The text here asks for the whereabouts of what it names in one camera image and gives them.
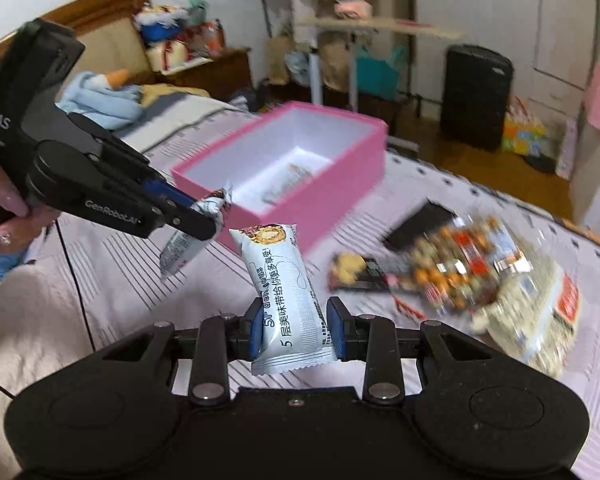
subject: bed sheet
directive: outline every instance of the bed sheet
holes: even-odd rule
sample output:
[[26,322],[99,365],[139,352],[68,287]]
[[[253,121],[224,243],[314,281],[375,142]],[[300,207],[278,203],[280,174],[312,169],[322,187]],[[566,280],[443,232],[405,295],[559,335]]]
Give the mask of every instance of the bed sheet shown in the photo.
[[[252,116],[224,110],[199,124],[188,126],[146,155],[168,174],[170,167],[191,153],[204,150]],[[308,254],[304,254],[320,303],[330,295],[327,270],[333,253],[380,253],[381,237],[427,200],[440,202],[459,214],[480,210],[502,216],[527,240],[540,245],[576,280],[585,308],[576,345],[561,381],[586,403],[590,435],[574,471],[584,480],[600,480],[600,246],[572,232],[551,215],[513,197],[476,186],[419,161],[387,153],[384,180],[364,197]],[[173,232],[166,226],[143,240],[63,214],[62,234],[68,242],[78,283],[84,296],[96,344],[105,346],[158,320],[170,320],[177,329],[196,327],[202,319],[220,312],[242,314],[256,293],[248,272],[232,251],[218,243],[166,282],[160,281],[158,254]],[[58,243],[52,234],[36,263],[73,287]],[[352,314],[372,313],[391,319],[396,326],[414,328],[398,313],[390,296],[378,293],[341,293]],[[408,394],[420,391],[413,361],[403,360]],[[334,363],[272,376],[253,377],[245,362],[230,364],[232,394],[241,386],[307,388],[355,386],[360,393],[364,364]]]

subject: wooden floor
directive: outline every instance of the wooden floor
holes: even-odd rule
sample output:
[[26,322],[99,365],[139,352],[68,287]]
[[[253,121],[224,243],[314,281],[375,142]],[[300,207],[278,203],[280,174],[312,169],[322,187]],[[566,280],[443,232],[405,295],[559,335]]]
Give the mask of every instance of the wooden floor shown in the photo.
[[540,206],[554,216],[568,220],[573,216],[569,183],[556,174],[534,170],[519,155],[440,139],[437,122],[417,120],[408,111],[400,114],[395,135],[419,143],[418,156],[439,168]]

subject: white cabinet door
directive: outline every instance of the white cabinet door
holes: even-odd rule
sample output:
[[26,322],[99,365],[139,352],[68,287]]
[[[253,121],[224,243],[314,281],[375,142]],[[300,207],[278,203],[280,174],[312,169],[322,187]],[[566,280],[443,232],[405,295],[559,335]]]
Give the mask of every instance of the white cabinet door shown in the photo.
[[[416,0],[420,22],[465,33],[461,43],[473,43],[508,57],[514,66],[513,91],[531,94],[538,36],[539,0]],[[445,50],[448,43],[418,38],[413,91],[442,100]]]
[[538,70],[584,88],[595,23],[596,0],[541,0]]

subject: wooden headboard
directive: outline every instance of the wooden headboard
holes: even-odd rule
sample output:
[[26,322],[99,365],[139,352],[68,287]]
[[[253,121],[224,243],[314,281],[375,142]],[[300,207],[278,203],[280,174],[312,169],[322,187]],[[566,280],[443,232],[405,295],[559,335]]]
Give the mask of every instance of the wooden headboard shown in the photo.
[[[145,0],[75,0],[46,13],[42,18],[73,28],[77,35],[85,34],[120,18],[129,18],[142,9]],[[13,32],[0,40],[0,59]]]

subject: beige pants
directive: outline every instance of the beige pants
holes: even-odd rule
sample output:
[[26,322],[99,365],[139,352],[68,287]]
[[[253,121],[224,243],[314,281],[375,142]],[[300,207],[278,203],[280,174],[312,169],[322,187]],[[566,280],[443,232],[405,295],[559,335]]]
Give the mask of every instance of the beige pants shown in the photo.
[[[0,385],[17,394],[90,353],[74,291],[58,276],[21,266],[0,282]],[[0,480],[20,467],[2,428],[10,399],[0,393]]]

